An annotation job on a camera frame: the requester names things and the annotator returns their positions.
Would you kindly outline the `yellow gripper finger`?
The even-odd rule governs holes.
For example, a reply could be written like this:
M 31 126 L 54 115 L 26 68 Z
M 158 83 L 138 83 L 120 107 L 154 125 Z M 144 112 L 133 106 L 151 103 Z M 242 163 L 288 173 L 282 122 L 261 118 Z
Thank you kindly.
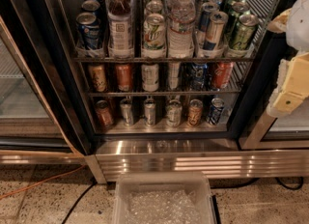
M 298 52 L 291 61 L 280 61 L 277 86 L 269 98 L 267 113 L 274 118 L 290 115 L 308 97 L 309 52 Z
M 289 19 L 289 15 L 292 9 L 287 9 L 278 15 L 275 19 L 273 19 L 267 26 L 267 29 L 276 34 L 285 33 L 287 30 L 287 23 Z

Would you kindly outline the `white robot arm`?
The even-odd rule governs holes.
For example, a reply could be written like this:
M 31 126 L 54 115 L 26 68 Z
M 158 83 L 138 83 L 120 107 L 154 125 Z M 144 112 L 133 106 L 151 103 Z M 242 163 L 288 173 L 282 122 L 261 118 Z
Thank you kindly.
M 296 0 L 267 29 L 285 33 L 287 45 L 297 51 L 290 61 L 280 61 L 277 87 L 268 101 L 267 114 L 279 118 L 290 115 L 309 97 L 309 0 Z

